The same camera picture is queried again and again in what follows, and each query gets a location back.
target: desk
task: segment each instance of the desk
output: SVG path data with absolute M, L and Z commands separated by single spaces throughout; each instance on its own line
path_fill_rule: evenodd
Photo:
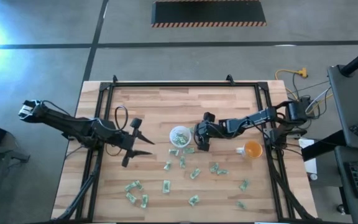
M 345 162 L 358 161 L 358 149 L 351 147 L 335 147 L 335 156 L 338 163 L 339 172 L 343 184 L 343 190 L 346 195 L 347 206 L 349 207 L 350 214 L 352 215 L 353 223 L 358 223 L 358 198 L 355 197 L 352 189 L 351 181 L 345 171 Z
M 349 127 L 358 125 L 358 69 L 353 77 L 341 75 L 338 65 L 328 68 L 328 77 L 333 89 L 335 104 L 338 109 L 342 129 L 324 138 L 321 142 L 303 149 L 305 161 L 333 151 L 335 146 L 349 146 L 358 148 L 358 136 Z
M 84 83 L 77 117 L 94 116 L 100 83 Z M 287 100 L 281 80 L 268 81 L 268 87 L 273 105 Z M 196 151 L 195 154 L 186 155 L 186 169 L 179 168 L 177 157 L 168 155 L 168 149 L 173 147 L 168 135 L 174 126 L 192 127 L 202 120 L 206 111 L 214 113 L 216 119 L 241 118 L 257 112 L 253 88 L 115 87 L 111 107 L 119 105 L 128 108 L 129 122 L 132 118 L 143 119 L 140 130 L 155 145 L 138 140 L 134 149 L 153 154 L 131 159 L 127 168 L 121 167 L 124 153 L 111 157 L 104 152 L 94 222 L 277 221 L 265 153 L 258 159 L 244 159 L 235 151 L 235 148 L 248 140 L 263 144 L 262 135 L 257 129 L 247 130 L 242 136 L 232 140 L 212 139 L 209 152 Z M 111 111 L 110 119 L 114 119 L 114 110 Z M 124 113 L 120 111 L 117 118 L 122 124 Z M 73 141 L 69 144 L 68 151 L 77 147 L 78 143 Z M 117 153 L 117 149 L 110 146 L 107 150 L 111 154 Z M 86 151 L 79 150 L 65 161 L 52 218 L 61 215 L 78 193 L 85 157 Z M 173 162 L 172 169 L 168 172 L 163 170 L 167 160 Z M 303 159 L 298 154 L 286 152 L 284 160 L 290 188 L 307 211 L 316 217 Z M 209 167 L 214 162 L 218 162 L 220 168 L 227 169 L 230 173 L 219 176 L 211 174 Z M 196 167 L 201 169 L 201 174 L 191 180 L 189 175 Z M 241 192 L 238 187 L 244 179 L 249 179 L 250 185 L 245 192 Z M 134 190 L 134 195 L 141 198 L 143 193 L 150 197 L 146 209 L 139 207 L 141 200 L 133 206 L 126 199 L 124 187 L 134 180 L 140 180 L 145 189 L 143 192 Z M 163 180 L 171 181 L 169 195 L 162 193 Z M 199 195 L 200 202 L 191 207 L 188 199 L 196 194 Z M 285 210 L 283 194 L 280 194 L 280 198 Z M 236 207 L 238 200 L 247 205 L 246 210 Z M 84 211 L 87 211 L 87 204 L 85 202 Z

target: black cable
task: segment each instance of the black cable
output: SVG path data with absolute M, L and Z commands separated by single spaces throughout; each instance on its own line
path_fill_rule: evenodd
M 307 125 L 306 127 L 297 126 L 296 128 L 306 131 L 311 126 L 311 119 L 308 119 L 308 121 L 309 121 L 309 125 Z
M 294 150 L 292 150 L 292 149 L 287 149 L 287 148 L 282 148 L 282 147 L 276 146 L 276 145 L 272 142 L 272 139 L 270 138 L 270 136 L 268 136 L 268 135 L 267 135 L 263 130 L 261 130 L 258 126 L 256 126 L 255 123 L 254 123 L 254 121 L 251 121 L 251 120 L 249 120 L 249 121 L 254 125 L 255 128 L 257 128 L 264 136 L 266 136 L 266 137 L 269 139 L 270 144 L 271 144 L 275 149 L 288 150 L 288 151 L 295 152 L 295 153 L 299 154 L 300 156 L 302 156 L 302 154 L 300 154 L 299 152 L 296 152 L 296 151 L 294 151 Z
M 295 85 L 295 75 L 296 75 L 296 73 L 294 73 L 294 74 L 292 75 L 292 85 L 293 85 L 293 87 L 294 87 L 294 89 L 295 89 L 296 96 L 297 96 L 298 99 L 300 100 L 301 98 L 299 97 L 299 91 L 298 91 L 298 89 L 297 89 L 297 87 L 296 87 L 296 85 Z
M 326 94 L 324 95 L 324 111 L 319 114 L 319 117 L 322 116 L 323 114 L 325 114 L 325 112 L 327 112 L 327 93 L 329 92 L 329 89 L 331 89 L 331 87 L 328 88 L 328 90 L 326 91 Z
M 65 112 L 68 116 L 71 116 L 71 115 L 68 114 L 65 110 L 59 108 L 58 106 L 56 106 L 56 107 L 57 107 L 58 109 L 62 110 L 63 112 Z M 106 127 L 106 126 L 101 122 L 100 118 L 93 118 L 93 119 L 87 119 L 87 120 L 81 120 L 81 121 L 79 121 L 79 120 L 77 120 L 77 119 L 61 118 L 61 117 L 59 117 L 59 116 L 55 116 L 54 114 L 51 114 L 51 116 L 54 116 L 54 117 L 56 117 L 56 118 L 63 119 L 63 120 L 65 120 L 65 121 L 72 121 L 72 122 L 92 122 L 92 121 L 98 121 L 98 122 L 100 123 L 100 125 L 101 125 L 102 127 L 106 128 L 107 130 L 110 130 L 110 131 L 122 131 L 122 130 L 125 128 L 125 126 L 126 126 L 126 124 L 127 124 L 127 122 L 128 122 L 128 110 L 127 110 L 127 108 L 126 108 L 125 106 L 122 106 L 122 105 L 121 105 L 121 106 L 118 106 L 118 107 L 116 108 L 116 110 L 115 110 L 115 112 L 114 112 L 115 114 L 117 113 L 118 108 L 123 108 L 123 109 L 125 109 L 125 111 L 126 111 L 126 121 L 125 121 L 125 123 L 124 123 L 124 126 L 123 126 L 122 128 L 119 128 L 119 129 L 111 129 L 111 128 L 109 128 L 109 127 Z
M 310 119 L 319 119 L 321 116 L 320 105 L 317 105 L 317 116 L 308 116 Z
M 65 111 L 65 110 L 61 109 L 60 107 L 56 106 L 55 103 L 52 103 L 52 102 L 49 101 L 49 100 L 42 100 L 42 101 L 41 101 L 41 106 L 44 105 L 45 103 L 49 103 L 49 104 L 51 104 L 52 106 L 58 108 L 60 111 L 62 111 L 62 112 L 64 112 L 65 114 L 67 114 L 68 116 L 71 116 L 67 111 Z
M 287 145 L 289 146 L 296 146 L 296 147 L 299 147 L 300 149 L 303 149 L 301 146 L 297 145 L 297 144 L 290 144 L 290 143 L 286 143 Z
M 319 140 L 319 139 L 313 139 L 313 138 L 308 138 L 308 139 L 315 140 L 316 142 L 314 144 L 316 144 L 317 142 L 322 142 L 322 143 L 330 144 L 330 145 L 333 145 L 333 146 L 341 146 L 341 145 L 338 145 L 338 144 L 335 144 L 335 143 L 326 142 L 326 141 Z
M 125 110 L 125 122 L 124 122 L 124 125 L 122 126 L 122 128 L 119 127 L 119 124 L 117 121 L 117 111 L 119 108 Z M 120 130 L 120 131 L 123 130 L 127 126 L 127 123 L 128 123 L 128 109 L 123 105 L 117 106 L 116 109 L 114 110 L 114 119 L 116 120 L 116 126 L 117 126 L 118 130 Z
M 84 146 L 81 145 L 80 147 L 78 147 L 78 148 L 74 149 L 73 151 L 69 152 L 69 153 L 66 155 L 65 159 L 67 159 L 67 157 L 68 157 L 69 155 L 73 154 L 74 152 L 78 151 L 79 149 L 81 149 L 81 148 L 83 148 L 83 147 L 84 147 Z
M 285 115 L 283 113 L 277 112 L 277 114 L 283 116 L 283 119 L 285 119 Z
M 110 154 L 110 152 L 107 151 L 107 144 L 104 145 L 104 150 L 106 151 L 106 153 L 107 153 L 109 156 L 118 156 L 118 154 L 122 151 L 122 149 L 119 148 L 119 151 L 118 151 L 116 154 Z
M 306 87 L 306 88 L 303 88 L 303 89 L 298 90 L 297 92 L 300 92 L 300 91 L 302 91 L 302 90 L 307 90 L 307 89 L 309 89 L 309 88 L 312 88 L 312 87 L 315 87 L 315 86 L 318 86 L 318 85 L 321 85 L 321 84 L 324 84 L 324 83 L 327 83 L 327 82 L 329 82 L 329 80 L 328 80 L 328 81 L 325 81 L 325 82 L 317 83 L 317 84 L 315 84 L 315 85 L 308 86 L 308 87 Z

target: black metal frame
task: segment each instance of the black metal frame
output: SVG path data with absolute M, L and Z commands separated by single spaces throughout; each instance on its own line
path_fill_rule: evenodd
M 227 81 L 225 82 L 117 82 L 117 78 L 114 76 L 113 82 L 102 82 L 99 87 L 99 95 L 98 95 L 98 101 L 96 104 L 95 109 L 95 117 L 100 116 L 101 111 L 101 105 L 103 101 L 103 95 L 106 90 L 108 90 L 108 98 L 106 102 L 106 111 L 104 114 L 104 119 L 109 119 L 109 111 L 111 107 L 112 102 L 112 94 L 115 87 L 134 87 L 134 86 L 248 86 L 253 87 L 255 90 L 255 97 L 257 101 L 257 107 L 258 110 L 263 109 L 262 104 L 262 97 L 261 97 L 261 91 L 265 95 L 266 100 L 266 106 L 272 106 L 272 102 L 270 99 L 270 93 L 269 93 L 269 87 L 267 82 L 234 82 L 232 77 L 230 75 L 226 78 Z M 272 128 L 276 127 L 276 124 L 274 122 L 270 123 Z M 268 139 L 264 138 L 264 144 L 268 146 Z M 90 149 L 88 151 L 86 161 L 85 161 L 85 168 L 83 173 L 83 179 L 82 179 L 82 185 L 81 190 L 79 194 L 77 195 L 74 202 L 70 205 L 71 207 L 71 213 L 69 215 L 65 215 L 63 219 L 56 219 L 56 220 L 50 220 L 46 223 L 92 223 L 93 222 L 93 214 L 94 214 L 94 206 L 96 203 L 96 194 L 98 191 L 98 182 L 99 182 L 99 174 L 101 170 L 101 163 L 103 158 L 103 149 L 104 145 L 99 144 L 94 149 Z M 91 168 L 91 161 L 94 155 L 94 152 L 97 151 L 98 155 L 96 158 L 96 163 L 94 170 L 90 174 L 90 168 Z M 273 157 L 272 157 L 272 150 L 270 147 L 266 147 L 266 155 L 267 155 L 267 165 L 269 168 L 269 174 L 270 174 L 270 181 L 272 185 L 272 192 L 273 192 L 273 199 L 275 203 L 275 209 L 277 213 L 278 222 L 285 222 L 285 223 L 329 223 L 329 222 L 322 222 L 320 220 L 297 220 L 295 218 L 295 213 L 293 206 L 290 202 L 290 198 L 285 195 L 285 200 L 287 203 L 287 209 L 288 209 L 288 216 L 289 218 L 284 218 L 283 216 L 283 210 L 280 202 L 280 196 L 278 192 L 278 183 L 276 179 L 273 178 L 272 172 L 276 167 L 273 163 Z M 285 183 L 288 186 L 288 179 L 287 179 L 287 173 L 285 170 L 284 160 L 282 154 L 277 154 L 277 160 L 278 160 L 278 167 L 279 167 L 279 173 L 282 178 L 283 183 Z M 90 188 L 90 186 L 93 184 L 93 188 L 91 191 L 91 197 L 89 200 L 89 209 L 88 214 L 86 218 L 82 217 L 83 214 L 83 197 L 86 194 L 86 191 Z M 73 214 L 74 210 L 76 210 L 75 219 L 69 219 L 71 215 Z

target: yellow cable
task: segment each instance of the yellow cable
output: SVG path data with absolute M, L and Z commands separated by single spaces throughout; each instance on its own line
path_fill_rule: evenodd
M 276 71 L 276 73 L 274 73 L 274 77 L 276 78 L 276 80 L 278 80 L 277 74 L 278 74 L 279 72 L 298 73 L 298 71 L 287 70 L 287 69 L 279 69 L 279 70 Z M 294 97 L 295 100 L 298 100 L 298 97 L 296 97 L 295 94 L 293 94 L 293 92 L 292 92 L 290 89 L 286 88 L 286 90 L 293 95 L 293 97 Z
M 317 107 L 320 103 L 322 103 L 324 100 L 328 100 L 328 99 L 329 99 L 330 97 L 332 97 L 332 96 L 333 96 L 333 94 L 330 94 L 330 95 L 328 95 L 325 99 L 322 99 L 322 100 L 318 101 L 317 104 L 314 105 L 314 106 L 311 108 L 311 110 L 309 110 L 309 112 L 307 112 L 306 114 L 310 114 L 312 111 L 314 111 L 314 109 L 316 109 L 316 107 Z
M 287 69 L 279 69 L 279 70 L 277 70 L 276 73 L 274 74 L 274 77 L 276 78 L 276 80 L 278 80 L 277 74 L 278 74 L 279 72 L 290 72 L 290 73 L 299 74 L 298 71 L 287 70 Z
M 286 88 L 286 90 L 287 90 L 288 92 L 290 92 L 290 93 L 293 95 L 293 97 L 295 98 L 295 100 L 298 100 L 298 97 L 296 97 L 296 95 L 295 95 L 295 94 L 293 94 L 293 92 L 292 92 L 290 89 Z

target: concrete floor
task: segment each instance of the concrete floor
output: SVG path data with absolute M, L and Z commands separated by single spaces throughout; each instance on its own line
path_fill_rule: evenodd
M 151 29 L 152 0 L 110 0 L 100 42 L 314 41 L 358 40 L 358 1 L 261 0 L 267 27 Z M 0 0 L 0 44 L 90 44 L 102 0 Z M 40 222 L 50 218 L 67 141 L 46 125 L 19 121 L 24 100 L 50 100 L 74 114 L 89 49 L 0 50 L 0 127 L 13 133 L 28 164 L 12 169 L 0 191 L 0 223 Z M 358 55 L 358 45 L 302 47 L 190 47 L 98 49 L 90 80 L 273 79 L 281 68 L 308 69 L 304 88 L 328 80 L 328 66 Z M 293 89 L 292 75 L 280 75 Z M 329 85 L 301 95 L 316 97 Z M 306 137 L 323 138 L 341 129 L 332 99 L 313 121 Z M 351 221 L 333 208 L 337 188 L 314 187 L 319 217 Z

